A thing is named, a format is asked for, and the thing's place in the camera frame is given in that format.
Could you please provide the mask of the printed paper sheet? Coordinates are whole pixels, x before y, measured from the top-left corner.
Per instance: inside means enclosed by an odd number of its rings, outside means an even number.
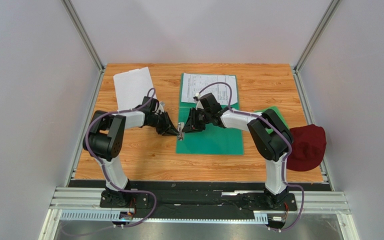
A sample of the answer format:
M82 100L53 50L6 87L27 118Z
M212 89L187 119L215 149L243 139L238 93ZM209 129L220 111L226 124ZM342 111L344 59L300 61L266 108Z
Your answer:
M211 93L218 103L223 106L239 105L239 93L236 75L223 74L195 74L183 73L181 75L181 85L179 102L182 105L195 104L196 94L203 96Z

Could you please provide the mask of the green file folder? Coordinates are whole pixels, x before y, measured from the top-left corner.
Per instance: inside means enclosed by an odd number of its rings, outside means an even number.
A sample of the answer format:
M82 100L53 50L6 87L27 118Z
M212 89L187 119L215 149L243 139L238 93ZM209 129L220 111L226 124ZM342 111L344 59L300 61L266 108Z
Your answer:
M196 106L193 97L209 84L224 82L233 90L231 107L240 107L237 77L235 75L183 73L180 77L179 111L177 121L186 123L191 108ZM244 154L241 130L206 125L201 132L185 133L183 140L176 142L177 154L236 155Z

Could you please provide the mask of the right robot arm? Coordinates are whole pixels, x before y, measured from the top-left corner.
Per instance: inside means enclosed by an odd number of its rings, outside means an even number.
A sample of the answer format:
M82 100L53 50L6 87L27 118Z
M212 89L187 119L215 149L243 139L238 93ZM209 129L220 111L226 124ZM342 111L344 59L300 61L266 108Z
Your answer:
M265 189L259 201L271 209L282 206L289 193L286 161L294 139L279 115L272 109L253 113L237 110L230 105L222 107L211 93L197 95L194 100L196 107L189 110L182 132L202 132L212 124L250 133L257 151L266 161Z

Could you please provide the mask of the white paper sheet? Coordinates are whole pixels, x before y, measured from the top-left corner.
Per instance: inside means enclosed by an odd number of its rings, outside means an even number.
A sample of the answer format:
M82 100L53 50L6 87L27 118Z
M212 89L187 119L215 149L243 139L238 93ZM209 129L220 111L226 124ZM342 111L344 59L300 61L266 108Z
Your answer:
M148 67L115 74L113 81L119 111L141 105L148 91L154 87Z

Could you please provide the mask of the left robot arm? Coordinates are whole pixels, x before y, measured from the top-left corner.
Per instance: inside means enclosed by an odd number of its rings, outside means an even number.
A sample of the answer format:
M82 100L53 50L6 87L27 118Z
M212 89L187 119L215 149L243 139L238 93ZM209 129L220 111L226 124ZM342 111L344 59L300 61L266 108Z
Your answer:
M145 96L142 104L129 110L94 112L83 139L82 147L94 157L105 178L102 206L127 207L136 194L124 173L120 161L125 130L152 127L162 136L177 136L179 131L172 123L160 102Z

